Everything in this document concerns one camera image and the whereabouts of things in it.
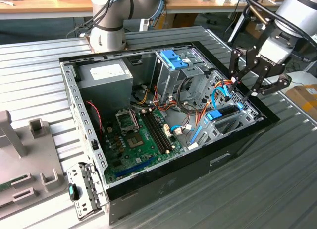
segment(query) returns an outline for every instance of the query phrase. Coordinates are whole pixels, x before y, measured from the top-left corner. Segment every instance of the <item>blue plastic clip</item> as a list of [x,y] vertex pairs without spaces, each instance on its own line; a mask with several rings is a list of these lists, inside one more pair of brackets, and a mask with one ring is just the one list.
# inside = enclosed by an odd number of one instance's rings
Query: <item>blue plastic clip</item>
[[241,111],[243,109],[243,104],[242,103],[237,103],[237,107]]
[[187,63],[184,63],[179,55],[177,55],[173,50],[165,50],[160,52],[164,60],[170,64],[173,70],[184,69],[188,67]]
[[222,114],[218,110],[214,110],[214,111],[207,113],[207,117],[210,121],[212,121],[218,117],[222,117]]

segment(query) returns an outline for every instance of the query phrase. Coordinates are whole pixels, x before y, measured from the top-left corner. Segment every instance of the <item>wire bundle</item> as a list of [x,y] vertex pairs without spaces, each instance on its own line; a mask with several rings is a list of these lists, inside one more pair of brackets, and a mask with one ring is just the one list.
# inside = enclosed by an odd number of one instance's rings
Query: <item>wire bundle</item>
[[137,104],[143,104],[143,103],[145,103],[145,101],[147,100],[148,91],[149,91],[148,89],[145,91],[145,95],[144,95],[143,100],[140,101],[140,102],[138,102]]
[[161,111],[167,111],[169,110],[171,107],[177,105],[177,103],[175,101],[170,101],[169,103],[166,103],[163,106],[159,105],[159,96],[158,96],[158,89],[156,86],[154,86],[154,97],[153,97],[153,104],[155,107],[157,107],[157,109],[161,110]]

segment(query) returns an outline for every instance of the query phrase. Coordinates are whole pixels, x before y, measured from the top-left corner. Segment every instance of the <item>aluminum extrusion table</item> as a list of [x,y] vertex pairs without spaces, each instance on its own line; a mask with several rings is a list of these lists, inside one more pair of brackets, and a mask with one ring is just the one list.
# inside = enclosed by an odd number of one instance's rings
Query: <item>aluminum extrusion table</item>
[[[200,41],[226,66],[230,48],[202,27],[127,33],[131,47]],[[14,128],[50,123],[63,170],[85,160],[68,107],[59,57],[91,53],[86,40],[0,46],[0,110]],[[249,74],[248,86],[255,76]],[[281,121],[241,157],[105,226],[104,213],[79,222],[68,192],[0,221],[0,228],[313,228],[317,218],[316,125],[281,93],[260,97]]]

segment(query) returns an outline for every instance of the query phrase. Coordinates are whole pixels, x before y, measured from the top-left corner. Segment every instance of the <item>black cable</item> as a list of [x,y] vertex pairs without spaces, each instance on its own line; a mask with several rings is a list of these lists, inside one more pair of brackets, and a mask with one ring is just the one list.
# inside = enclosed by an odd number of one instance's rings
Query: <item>black cable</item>
[[107,4],[106,4],[107,6],[106,6],[106,9],[105,9],[105,12],[100,17],[98,17],[95,21],[93,21],[91,28],[94,28],[96,25],[98,25],[102,21],[102,19],[108,13],[108,10],[111,8],[113,2],[114,2],[114,0],[109,0],[107,2]]
[[[301,35],[306,41],[308,41],[315,48],[315,50],[317,51],[317,43],[306,32],[304,32],[302,29],[300,29],[299,27],[297,27],[293,23],[287,21],[285,18],[281,17],[280,15],[271,12],[270,10],[268,10],[265,7],[263,7],[258,2],[254,1],[254,0],[246,0],[246,1],[249,2],[250,4],[252,4],[252,6],[255,6],[255,7],[261,9],[262,11],[268,13],[270,16],[275,18],[276,20],[280,21],[281,23],[285,24],[289,28],[293,29],[295,32],[297,32],[297,34]],[[301,61],[303,61],[303,62],[313,62],[313,61],[316,61],[316,60],[317,60],[317,55],[314,58],[312,58],[312,59],[308,59],[306,57],[302,57],[301,58]]]
[[[69,33],[67,33],[66,38],[68,38],[68,36],[72,33],[72,32],[76,32],[79,29],[92,29],[92,27],[96,24],[96,22],[100,22],[106,15],[109,7],[112,5],[114,0],[108,0],[108,2],[88,21],[86,21],[83,24],[78,25],[77,27],[75,27],[73,30],[71,30]],[[106,11],[104,12],[103,15],[101,15],[100,17],[98,17],[96,20],[94,20],[100,13],[102,13],[104,10],[106,9]]]
[[178,86],[177,91],[176,91],[176,102],[177,102],[177,106],[180,108],[180,110],[183,113],[189,114],[189,115],[196,115],[196,111],[200,112],[203,109],[196,109],[192,104],[189,104],[189,103],[187,103],[186,105],[191,106],[193,109],[192,110],[187,109],[184,107],[184,105],[181,103],[181,100],[180,100],[180,92],[181,92],[183,86],[185,86],[191,80],[192,80],[192,78],[184,79],[182,81],[182,83]]
[[236,11],[237,11],[239,2],[240,2],[240,0],[238,0],[237,5],[236,5],[236,7],[235,7],[235,9],[234,9],[234,11],[233,11],[233,15],[231,16],[231,17],[234,17],[233,20],[232,20],[232,22],[228,25],[228,27],[226,28],[226,30],[222,33],[222,39],[224,38],[224,35],[225,35],[226,32],[229,30],[229,28],[233,25],[234,21],[236,20],[236,17],[235,17],[235,16],[236,16]]
[[293,84],[301,84],[302,86],[304,86],[304,84],[302,84],[302,83],[297,83],[297,82],[294,82],[294,81],[292,81],[292,83]]
[[245,8],[243,9],[243,16],[245,17],[245,19],[249,20],[251,19],[250,16],[247,14],[247,11],[249,10],[249,5],[245,6]]

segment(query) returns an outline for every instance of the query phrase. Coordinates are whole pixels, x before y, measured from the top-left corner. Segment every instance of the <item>metal bracket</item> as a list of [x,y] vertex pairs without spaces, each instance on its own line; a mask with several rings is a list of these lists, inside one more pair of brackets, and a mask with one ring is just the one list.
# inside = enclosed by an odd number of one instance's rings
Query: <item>metal bracket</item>
[[106,195],[93,164],[80,162],[67,171],[68,192],[77,217],[83,220],[107,204]]

